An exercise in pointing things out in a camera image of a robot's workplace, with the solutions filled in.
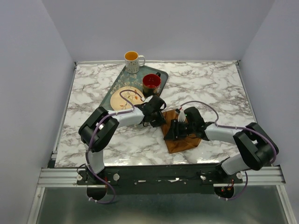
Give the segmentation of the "brown cloth napkin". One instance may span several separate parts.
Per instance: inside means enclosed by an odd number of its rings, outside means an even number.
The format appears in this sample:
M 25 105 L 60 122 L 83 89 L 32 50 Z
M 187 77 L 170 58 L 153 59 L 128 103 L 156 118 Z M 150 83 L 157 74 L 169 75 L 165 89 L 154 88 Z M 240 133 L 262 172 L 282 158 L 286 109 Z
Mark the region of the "brown cloth napkin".
M 163 112 L 162 115 L 164 116 L 166 120 L 166 124 L 163 124 L 161 126 L 161 130 L 163 133 L 163 136 L 165 137 L 168 133 L 170 126 L 171 126 L 171 120 L 177 119 L 178 114 L 175 112 L 175 110 L 169 110 L 166 112 Z M 196 138 L 194 134 L 191 136 L 185 137 L 183 139 L 179 140 L 165 140 L 168 152 L 170 154 L 183 152 L 185 150 L 196 148 L 201 142 L 200 138 Z

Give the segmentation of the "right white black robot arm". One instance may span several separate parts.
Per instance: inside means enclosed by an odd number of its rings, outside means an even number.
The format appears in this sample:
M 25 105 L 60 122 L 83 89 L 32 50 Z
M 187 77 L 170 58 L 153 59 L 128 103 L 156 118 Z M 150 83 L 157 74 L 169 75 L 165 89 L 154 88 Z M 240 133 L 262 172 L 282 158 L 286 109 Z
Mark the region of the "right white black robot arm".
M 240 171 L 260 170 L 273 163 L 279 153 L 278 147 L 258 123 L 252 122 L 245 127 L 221 126 L 215 122 L 205 122 L 195 107 L 177 112 L 185 115 L 185 118 L 170 121 L 170 128 L 164 135 L 165 141 L 183 140 L 193 135 L 201 140 L 216 140 L 237 146 L 237 155 L 216 166 L 215 178 L 221 183 L 227 182 L 233 174 Z

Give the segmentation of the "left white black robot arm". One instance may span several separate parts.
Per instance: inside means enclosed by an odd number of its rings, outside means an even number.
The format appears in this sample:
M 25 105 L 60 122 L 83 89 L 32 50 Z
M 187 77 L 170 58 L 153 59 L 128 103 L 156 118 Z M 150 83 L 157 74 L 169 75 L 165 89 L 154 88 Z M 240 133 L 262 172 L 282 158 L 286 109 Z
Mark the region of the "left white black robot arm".
M 166 123 L 162 115 L 165 108 L 166 103 L 157 95 L 150 96 L 143 103 L 129 109 L 109 111 L 102 106 L 98 107 L 78 131 L 87 149 L 85 172 L 77 175 L 77 184 L 86 184 L 89 181 L 99 184 L 103 181 L 103 150 L 118 128 L 159 127 Z

